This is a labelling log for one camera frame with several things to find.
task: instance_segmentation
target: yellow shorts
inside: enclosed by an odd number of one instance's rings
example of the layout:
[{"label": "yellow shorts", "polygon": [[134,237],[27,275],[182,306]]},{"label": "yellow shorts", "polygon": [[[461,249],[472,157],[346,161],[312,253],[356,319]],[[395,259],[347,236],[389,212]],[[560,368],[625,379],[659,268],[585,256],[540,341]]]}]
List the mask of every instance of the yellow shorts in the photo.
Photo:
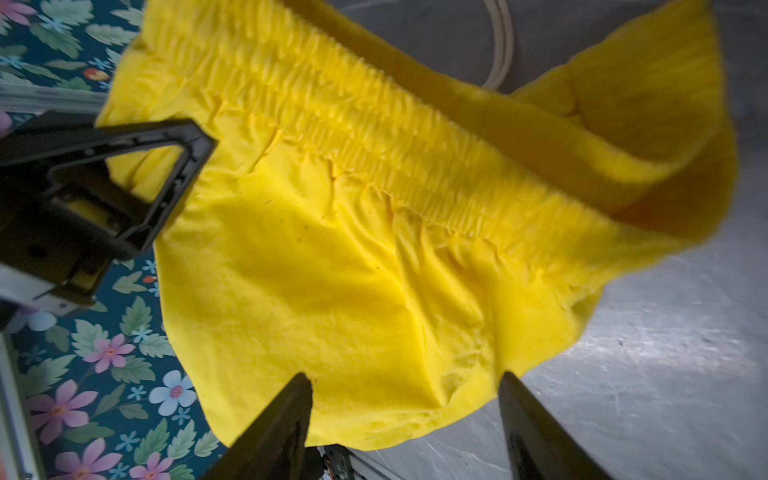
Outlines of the yellow shorts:
[{"label": "yellow shorts", "polygon": [[[308,445],[381,449],[577,341],[617,276],[703,241],[737,154],[713,19],[677,0],[511,96],[320,0],[150,0],[99,124],[219,146],[157,239],[165,327],[231,444],[297,372]],[[151,198],[175,158],[110,163]]]}]

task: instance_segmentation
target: gray floor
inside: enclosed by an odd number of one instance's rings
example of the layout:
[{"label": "gray floor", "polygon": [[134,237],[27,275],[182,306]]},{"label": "gray floor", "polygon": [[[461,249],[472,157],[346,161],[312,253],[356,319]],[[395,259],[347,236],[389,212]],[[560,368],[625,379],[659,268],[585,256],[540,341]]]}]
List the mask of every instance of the gray floor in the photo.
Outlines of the gray floor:
[{"label": "gray floor", "polygon": [[[649,11],[649,0],[509,0],[518,48],[506,91]],[[481,83],[482,0],[332,0],[428,66]],[[768,478],[768,2],[715,1],[743,170],[706,247],[611,284],[582,340],[524,381],[619,479]],[[367,455],[407,479],[509,480],[495,402]]]}]

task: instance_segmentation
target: yellow fabric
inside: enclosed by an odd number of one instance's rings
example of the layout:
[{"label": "yellow fabric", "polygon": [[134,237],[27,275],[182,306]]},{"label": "yellow fabric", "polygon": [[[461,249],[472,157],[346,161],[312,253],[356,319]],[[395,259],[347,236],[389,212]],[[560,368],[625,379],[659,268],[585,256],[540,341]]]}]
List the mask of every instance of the yellow fabric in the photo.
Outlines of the yellow fabric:
[{"label": "yellow fabric", "polygon": [[[577,341],[601,288],[702,242],[737,155],[704,0],[511,96],[310,0],[150,0],[99,124],[220,144],[155,243],[168,336],[226,444],[297,372],[308,444],[425,435]],[[150,198],[174,157],[110,163]]]}]

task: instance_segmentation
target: black plastic part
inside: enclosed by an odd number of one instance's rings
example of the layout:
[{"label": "black plastic part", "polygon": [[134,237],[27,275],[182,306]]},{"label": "black plastic part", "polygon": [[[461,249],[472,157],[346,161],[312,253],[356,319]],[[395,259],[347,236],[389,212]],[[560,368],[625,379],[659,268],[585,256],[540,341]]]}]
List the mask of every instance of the black plastic part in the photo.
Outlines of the black plastic part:
[{"label": "black plastic part", "polygon": [[515,480],[611,480],[511,372],[498,388]]},{"label": "black plastic part", "polygon": [[300,480],[312,383],[294,376],[201,480]]},{"label": "black plastic part", "polygon": [[[0,141],[0,184],[128,260],[151,246],[216,141],[192,120],[94,128],[94,119],[50,111],[22,125]],[[173,145],[181,154],[151,204],[110,181],[104,159]],[[73,198],[102,212],[105,222],[72,212],[67,204]]]}]

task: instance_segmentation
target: flower center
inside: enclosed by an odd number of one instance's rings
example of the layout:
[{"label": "flower center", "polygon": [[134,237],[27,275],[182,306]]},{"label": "flower center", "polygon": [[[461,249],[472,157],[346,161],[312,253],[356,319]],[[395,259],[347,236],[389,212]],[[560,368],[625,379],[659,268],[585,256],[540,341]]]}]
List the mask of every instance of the flower center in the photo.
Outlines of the flower center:
[{"label": "flower center", "polygon": [[86,468],[81,468],[74,473],[74,480],[85,480],[91,474],[91,471]]},{"label": "flower center", "polygon": [[64,405],[54,405],[54,407],[51,409],[51,415],[54,417],[64,415],[66,412],[69,412],[69,409]]}]

